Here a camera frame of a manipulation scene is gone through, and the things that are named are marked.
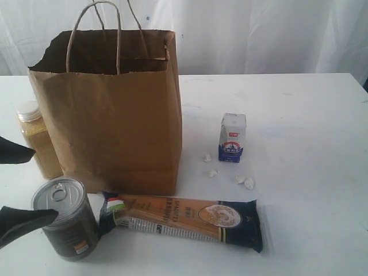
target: white backdrop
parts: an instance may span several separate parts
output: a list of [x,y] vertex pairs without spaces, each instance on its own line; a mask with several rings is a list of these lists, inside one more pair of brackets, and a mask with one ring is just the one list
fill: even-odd
[[[0,75],[25,75],[91,0],[0,0]],[[136,29],[125,0],[113,0]],[[350,72],[368,77],[368,0],[131,0],[145,29],[177,33],[180,74]],[[109,29],[114,10],[99,5]],[[81,29],[98,29],[93,9]]]

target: table surface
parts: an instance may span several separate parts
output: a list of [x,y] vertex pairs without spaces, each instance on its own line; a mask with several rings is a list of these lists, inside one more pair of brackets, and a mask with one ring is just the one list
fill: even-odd
[[[258,199],[264,250],[114,229],[86,259],[58,257],[38,229],[0,250],[1,275],[367,275],[368,94],[350,74],[180,76],[177,196]],[[16,106],[26,76],[0,76],[0,135],[25,144]],[[247,115],[242,161],[217,159],[225,112]],[[204,163],[204,153],[214,161]],[[214,168],[218,175],[208,178]],[[235,183],[246,174],[254,190]],[[0,204],[29,209],[34,161],[0,165]],[[90,195],[95,211],[99,195]]]

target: white crumb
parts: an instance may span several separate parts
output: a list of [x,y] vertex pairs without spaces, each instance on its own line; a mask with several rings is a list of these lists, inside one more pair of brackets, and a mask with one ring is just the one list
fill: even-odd
[[211,154],[205,154],[205,156],[203,156],[203,161],[204,162],[211,162],[212,161]]
[[212,168],[207,172],[208,177],[214,177],[216,174],[217,171]]
[[244,181],[246,180],[246,176],[245,175],[238,175],[235,178],[235,181],[237,184],[244,184]]
[[244,185],[246,188],[253,190],[255,183],[254,180],[251,177],[248,177],[245,181],[244,181]]

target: small carton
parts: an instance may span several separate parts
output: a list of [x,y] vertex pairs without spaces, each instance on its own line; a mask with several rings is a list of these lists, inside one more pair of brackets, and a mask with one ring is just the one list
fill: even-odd
[[227,162],[240,162],[246,139],[247,119],[243,114],[225,113],[221,122],[218,159]]

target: can ring pull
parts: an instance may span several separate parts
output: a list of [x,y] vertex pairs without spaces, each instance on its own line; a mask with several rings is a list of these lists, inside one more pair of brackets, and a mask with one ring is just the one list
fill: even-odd
[[59,183],[55,186],[55,191],[51,194],[51,199],[54,201],[61,201],[64,198],[67,197],[67,191],[65,190],[65,187]]

